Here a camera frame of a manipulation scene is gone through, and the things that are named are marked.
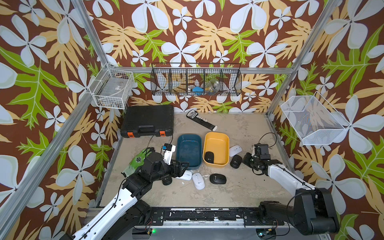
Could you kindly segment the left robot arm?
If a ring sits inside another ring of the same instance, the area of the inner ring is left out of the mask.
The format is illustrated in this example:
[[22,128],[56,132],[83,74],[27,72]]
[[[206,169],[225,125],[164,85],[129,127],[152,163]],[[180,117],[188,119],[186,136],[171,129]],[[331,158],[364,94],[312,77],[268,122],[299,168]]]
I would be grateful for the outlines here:
[[84,227],[73,235],[64,234],[61,240],[101,240],[109,230],[152,189],[153,182],[182,177],[188,162],[174,161],[160,153],[151,153],[144,164],[121,184],[116,196]]

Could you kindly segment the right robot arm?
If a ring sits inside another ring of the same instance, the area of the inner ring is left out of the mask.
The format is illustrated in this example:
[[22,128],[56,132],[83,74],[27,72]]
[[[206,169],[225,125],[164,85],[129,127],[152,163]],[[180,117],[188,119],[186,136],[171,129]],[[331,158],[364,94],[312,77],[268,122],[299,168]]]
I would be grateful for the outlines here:
[[263,201],[255,212],[255,219],[262,225],[287,223],[304,236],[338,233],[338,221],[333,197],[329,190],[315,187],[289,171],[283,163],[273,160],[268,145],[256,144],[252,153],[244,157],[233,155],[230,165],[239,168],[241,164],[251,168],[257,176],[267,176],[279,183],[292,197],[288,204],[277,201]]

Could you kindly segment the yellow plastic storage box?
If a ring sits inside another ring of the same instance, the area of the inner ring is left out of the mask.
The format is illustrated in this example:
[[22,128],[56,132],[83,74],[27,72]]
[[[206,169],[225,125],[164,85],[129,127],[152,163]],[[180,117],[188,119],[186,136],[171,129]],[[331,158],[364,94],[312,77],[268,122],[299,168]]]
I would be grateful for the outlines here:
[[[223,168],[229,161],[230,138],[224,133],[210,132],[205,136],[203,148],[204,163],[213,168]],[[213,163],[209,163],[206,158],[206,153],[212,152]]]

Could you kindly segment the teal plastic storage box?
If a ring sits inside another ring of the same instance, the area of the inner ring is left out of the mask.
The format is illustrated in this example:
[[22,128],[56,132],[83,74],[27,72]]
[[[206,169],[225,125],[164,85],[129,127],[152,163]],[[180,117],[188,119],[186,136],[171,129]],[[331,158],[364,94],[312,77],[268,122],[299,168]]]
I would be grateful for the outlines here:
[[197,170],[201,166],[203,161],[203,145],[199,135],[180,135],[176,147],[176,160],[188,162],[188,170]]

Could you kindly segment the black mouse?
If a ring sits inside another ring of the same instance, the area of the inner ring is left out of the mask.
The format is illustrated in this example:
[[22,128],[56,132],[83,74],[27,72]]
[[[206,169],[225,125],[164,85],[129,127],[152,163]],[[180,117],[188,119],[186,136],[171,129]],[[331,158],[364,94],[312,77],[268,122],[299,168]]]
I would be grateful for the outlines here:
[[227,178],[222,174],[212,174],[210,175],[210,182],[214,185],[224,185],[227,183]]
[[172,181],[173,181],[173,178],[170,177],[170,176],[165,177],[165,178],[162,179],[162,183],[163,183],[164,186],[170,185],[172,183]]
[[209,164],[214,163],[214,153],[213,152],[205,152],[205,161]]

